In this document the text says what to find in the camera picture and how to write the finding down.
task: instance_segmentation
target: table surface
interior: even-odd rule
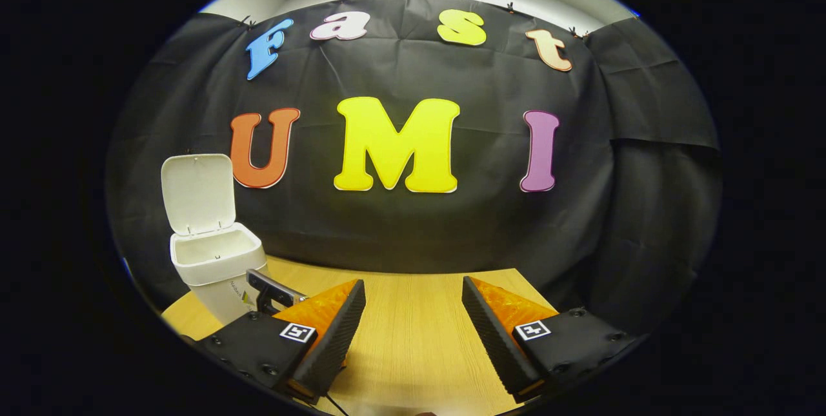
[[[486,416],[521,406],[505,392],[462,305],[462,278],[472,275],[551,306],[516,269],[461,274],[358,272],[269,257],[271,278],[313,296],[353,279],[364,280],[367,304],[350,345],[347,367],[330,396],[359,416]],[[186,293],[162,317],[195,340],[221,323]],[[339,415],[321,398],[321,411]]]

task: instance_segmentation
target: letter i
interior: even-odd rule
[[[528,173],[519,182],[522,192],[545,192],[554,187],[551,174],[554,158],[554,134],[559,119],[546,111],[526,111],[523,119],[530,128],[530,155]]]

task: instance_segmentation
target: yellow letter m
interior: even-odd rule
[[[410,113],[401,132],[396,131],[378,99],[354,97],[339,103],[345,117],[345,159],[341,174],[333,180],[339,190],[369,190],[372,176],[366,173],[370,154],[384,188],[396,187],[407,161],[413,172],[405,179],[411,192],[449,193],[457,180],[450,174],[450,132],[459,105],[445,99],[424,99]]]

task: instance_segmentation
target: blue letter f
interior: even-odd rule
[[[284,33],[281,29],[290,26],[292,26],[292,19],[284,19],[247,46],[247,52],[250,52],[250,73],[247,74],[247,81],[251,81],[278,58],[275,49],[284,43]]]

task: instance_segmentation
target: black fabric backdrop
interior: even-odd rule
[[[481,46],[446,43],[439,13],[484,19]],[[371,15],[360,39],[309,37],[324,17]],[[245,48],[286,17],[295,21],[272,66],[251,81]],[[531,29],[563,40],[573,69],[539,58]],[[457,102],[454,193],[333,187],[341,171],[342,99],[377,97],[397,129],[422,99]],[[198,14],[136,81],[106,168],[112,230],[136,281],[158,308],[186,292],[170,260],[173,233],[160,167],[171,155],[230,153],[230,122],[263,117],[252,163],[268,161],[276,108],[299,108],[284,178],[269,189],[236,182],[236,220],[266,253],[364,271],[472,272],[516,267],[558,308],[585,305],[633,333],[679,301],[714,236],[718,143],[702,93],[637,19],[584,39],[525,14],[467,0],[346,0],[258,23]],[[525,193],[527,110],[553,113],[556,185]]]

